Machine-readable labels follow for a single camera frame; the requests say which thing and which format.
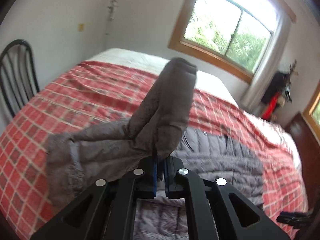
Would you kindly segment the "white wall fixture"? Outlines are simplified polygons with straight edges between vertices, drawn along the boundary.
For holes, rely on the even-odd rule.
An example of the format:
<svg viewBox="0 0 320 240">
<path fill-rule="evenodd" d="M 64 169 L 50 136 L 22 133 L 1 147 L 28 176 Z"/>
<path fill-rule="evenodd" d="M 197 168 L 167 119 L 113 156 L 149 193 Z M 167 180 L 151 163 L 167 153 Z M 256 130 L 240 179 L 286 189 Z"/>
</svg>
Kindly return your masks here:
<svg viewBox="0 0 320 240">
<path fill-rule="evenodd" d="M 107 7 L 107 21 L 105 35 L 108 35 L 112 22 L 114 21 L 115 14 L 118 8 L 118 2 L 116 0 L 110 0 L 110 5 Z"/>
</svg>

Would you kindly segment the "grey quilted patterned jacket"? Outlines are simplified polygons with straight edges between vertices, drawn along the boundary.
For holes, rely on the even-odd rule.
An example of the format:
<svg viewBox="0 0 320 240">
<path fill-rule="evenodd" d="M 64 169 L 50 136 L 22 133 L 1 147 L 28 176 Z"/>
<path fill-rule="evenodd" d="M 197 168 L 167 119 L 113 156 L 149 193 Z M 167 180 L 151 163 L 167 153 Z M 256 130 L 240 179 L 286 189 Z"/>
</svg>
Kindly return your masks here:
<svg viewBox="0 0 320 240">
<path fill-rule="evenodd" d="M 59 212 L 32 239 L 266 239 L 263 165 L 228 137 L 188 126 L 197 67 L 170 60 L 129 119 L 47 140 Z M 157 154 L 157 192 L 139 197 L 139 162 Z M 182 199 L 165 195 L 164 161 L 181 159 Z"/>
</svg>

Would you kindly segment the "red plaid bed blanket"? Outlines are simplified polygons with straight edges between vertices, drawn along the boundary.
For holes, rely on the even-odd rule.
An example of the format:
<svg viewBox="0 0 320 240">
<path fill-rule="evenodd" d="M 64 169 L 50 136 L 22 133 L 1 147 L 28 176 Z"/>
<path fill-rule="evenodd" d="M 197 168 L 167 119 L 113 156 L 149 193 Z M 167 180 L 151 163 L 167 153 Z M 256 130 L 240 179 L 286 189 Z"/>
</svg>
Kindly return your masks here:
<svg viewBox="0 0 320 240">
<path fill-rule="evenodd" d="M 46 139 L 130 116 L 151 88 L 157 71 L 84 61 L 35 95 L 1 134 L 1 212 L 19 239 L 29 239 L 52 218 L 45 174 Z M 189 124 L 230 135 L 257 152 L 264 164 L 264 211 L 308 209 L 299 153 L 284 130 L 241 110 L 214 88 L 217 78 L 197 73 Z"/>
</svg>

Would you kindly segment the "dark wooden door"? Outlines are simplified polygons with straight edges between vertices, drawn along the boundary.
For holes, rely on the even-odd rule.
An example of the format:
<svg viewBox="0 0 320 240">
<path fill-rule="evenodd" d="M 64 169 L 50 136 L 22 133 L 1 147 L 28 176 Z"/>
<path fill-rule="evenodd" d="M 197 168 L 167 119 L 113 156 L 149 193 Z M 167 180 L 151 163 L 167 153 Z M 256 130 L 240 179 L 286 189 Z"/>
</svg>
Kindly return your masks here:
<svg viewBox="0 0 320 240">
<path fill-rule="evenodd" d="M 314 207 L 319 199 L 319 140 L 300 112 L 285 126 L 285 131 L 297 146 L 308 204 Z"/>
</svg>

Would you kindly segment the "wooden framed window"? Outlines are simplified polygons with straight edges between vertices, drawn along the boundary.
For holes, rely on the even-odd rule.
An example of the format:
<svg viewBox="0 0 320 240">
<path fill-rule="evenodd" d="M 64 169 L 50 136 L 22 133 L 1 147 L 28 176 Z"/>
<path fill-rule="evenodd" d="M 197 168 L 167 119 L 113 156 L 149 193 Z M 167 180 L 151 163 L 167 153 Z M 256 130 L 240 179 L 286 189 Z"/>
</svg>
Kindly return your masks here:
<svg viewBox="0 0 320 240">
<path fill-rule="evenodd" d="M 306 109 L 303 112 L 304 118 L 307 120 L 308 124 L 312 127 L 312 129 L 319 133 L 319 121 L 320 121 L 320 109 L 319 109 L 319 97 L 320 97 L 320 86 L 319 83 L 317 85 L 317 88 L 307 105 Z"/>
<path fill-rule="evenodd" d="M 184 0 L 168 47 L 251 83 L 285 19 L 297 21 L 284 0 Z"/>
</svg>

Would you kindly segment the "black metal chair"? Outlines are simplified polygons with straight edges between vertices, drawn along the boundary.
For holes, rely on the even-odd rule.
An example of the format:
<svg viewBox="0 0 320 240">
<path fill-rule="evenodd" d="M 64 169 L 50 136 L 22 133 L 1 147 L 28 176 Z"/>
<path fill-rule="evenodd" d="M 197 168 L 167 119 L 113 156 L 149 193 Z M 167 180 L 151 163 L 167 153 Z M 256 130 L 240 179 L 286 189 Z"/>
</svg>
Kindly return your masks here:
<svg viewBox="0 0 320 240">
<path fill-rule="evenodd" d="M 31 45 L 23 39 L 10 42 L 1 52 L 1 94 L 10 115 L 15 117 L 39 91 Z"/>
</svg>

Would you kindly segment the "yellow wall switch plate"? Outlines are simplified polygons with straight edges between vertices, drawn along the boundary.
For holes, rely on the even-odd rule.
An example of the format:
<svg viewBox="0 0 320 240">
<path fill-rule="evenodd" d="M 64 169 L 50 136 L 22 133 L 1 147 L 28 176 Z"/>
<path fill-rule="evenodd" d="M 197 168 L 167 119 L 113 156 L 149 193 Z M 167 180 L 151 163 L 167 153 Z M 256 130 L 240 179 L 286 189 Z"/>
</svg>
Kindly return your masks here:
<svg viewBox="0 0 320 240">
<path fill-rule="evenodd" d="M 79 23 L 79 24 L 78 24 L 78 31 L 79 31 L 79 32 L 84 31 L 84 27 L 85 27 L 85 24 L 84 24 L 84 23 Z"/>
</svg>

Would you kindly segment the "black and red hanging clothes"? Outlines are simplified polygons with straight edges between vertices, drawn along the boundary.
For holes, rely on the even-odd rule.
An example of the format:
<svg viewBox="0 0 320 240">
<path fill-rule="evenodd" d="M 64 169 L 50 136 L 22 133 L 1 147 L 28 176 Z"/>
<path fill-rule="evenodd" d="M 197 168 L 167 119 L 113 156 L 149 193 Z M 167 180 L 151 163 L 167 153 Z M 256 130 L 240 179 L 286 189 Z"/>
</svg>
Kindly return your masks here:
<svg viewBox="0 0 320 240">
<path fill-rule="evenodd" d="M 290 94 L 291 75 L 298 75 L 296 64 L 297 60 L 295 60 L 293 64 L 290 64 L 288 72 L 275 72 L 260 101 L 265 106 L 261 115 L 263 120 L 271 121 L 276 109 L 283 107 L 286 102 L 292 102 Z"/>
</svg>

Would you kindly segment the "grey window curtain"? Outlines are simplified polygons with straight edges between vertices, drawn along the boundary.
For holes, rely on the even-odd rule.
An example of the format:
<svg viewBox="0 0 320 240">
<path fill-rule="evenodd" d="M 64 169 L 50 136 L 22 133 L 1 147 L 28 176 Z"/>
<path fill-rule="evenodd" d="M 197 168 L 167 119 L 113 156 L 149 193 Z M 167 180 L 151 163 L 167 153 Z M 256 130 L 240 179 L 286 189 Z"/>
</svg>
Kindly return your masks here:
<svg viewBox="0 0 320 240">
<path fill-rule="evenodd" d="M 259 106 L 272 77 L 278 69 L 291 27 L 291 18 L 285 12 L 280 12 L 275 32 L 267 46 L 253 80 L 241 99 L 245 111 L 252 113 Z"/>
</svg>

